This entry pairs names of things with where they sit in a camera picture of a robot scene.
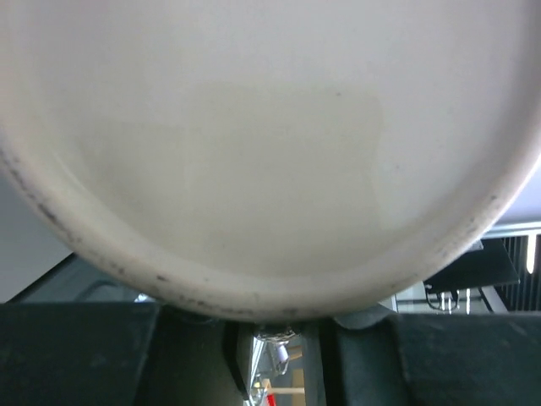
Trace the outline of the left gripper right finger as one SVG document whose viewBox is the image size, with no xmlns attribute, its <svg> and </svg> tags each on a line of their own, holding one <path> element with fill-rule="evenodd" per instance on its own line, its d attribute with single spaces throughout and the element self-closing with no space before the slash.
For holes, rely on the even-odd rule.
<svg viewBox="0 0 541 406">
<path fill-rule="evenodd" d="M 540 315 L 399 314 L 307 323 L 308 405 L 538 405 Z"/>
</svg>

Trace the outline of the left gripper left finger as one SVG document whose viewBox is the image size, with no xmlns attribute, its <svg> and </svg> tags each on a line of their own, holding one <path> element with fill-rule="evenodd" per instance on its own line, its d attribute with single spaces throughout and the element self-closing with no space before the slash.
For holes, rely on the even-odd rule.
<svg viewBox="0 0 541 406">
<path fill-rule="evenodd" d="M 156 303 L 6 304 L 4 405 L 241 405 L 249 335 Z"/>
</svg>

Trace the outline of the beige patterned mug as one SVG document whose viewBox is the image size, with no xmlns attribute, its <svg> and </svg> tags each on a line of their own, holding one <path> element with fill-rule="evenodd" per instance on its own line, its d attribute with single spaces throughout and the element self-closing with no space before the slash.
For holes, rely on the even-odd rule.
<svg viewBox="0 0 541 406">
<path fill-rule="evenodd" d="M 537 1 L 4 1 L 1 166 L 86 260 L 187 310 L 369 306 L 540 155 Z"/>
</svg>

